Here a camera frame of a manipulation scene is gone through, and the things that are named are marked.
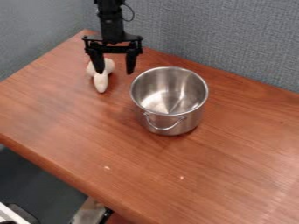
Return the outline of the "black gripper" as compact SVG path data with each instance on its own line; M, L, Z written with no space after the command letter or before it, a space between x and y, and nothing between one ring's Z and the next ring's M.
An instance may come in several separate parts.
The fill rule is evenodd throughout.
M143 38L126 33L122 9L126 0L94 0L94 4L98 6L100 34L84 36L83 41L95 70L99 74L104 72L104 53L126 53L126 72L132 74L136 57L143 52Z

